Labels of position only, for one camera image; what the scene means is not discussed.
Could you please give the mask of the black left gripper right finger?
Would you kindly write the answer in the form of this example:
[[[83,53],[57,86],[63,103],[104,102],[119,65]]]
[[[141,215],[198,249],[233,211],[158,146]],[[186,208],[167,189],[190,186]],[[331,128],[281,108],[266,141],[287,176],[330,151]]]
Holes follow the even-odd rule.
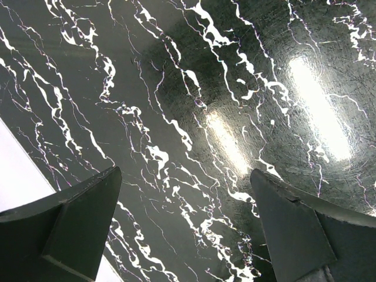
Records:
[[[250,183],[277,281],[375,281],[375,217],[259,169]]]

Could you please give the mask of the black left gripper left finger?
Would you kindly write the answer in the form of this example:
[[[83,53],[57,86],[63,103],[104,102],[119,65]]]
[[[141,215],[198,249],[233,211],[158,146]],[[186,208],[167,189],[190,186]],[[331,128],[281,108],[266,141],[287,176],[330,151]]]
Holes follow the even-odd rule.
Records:
[[[1,281],[95,281],[121,184],[110,167],[1,212]]]

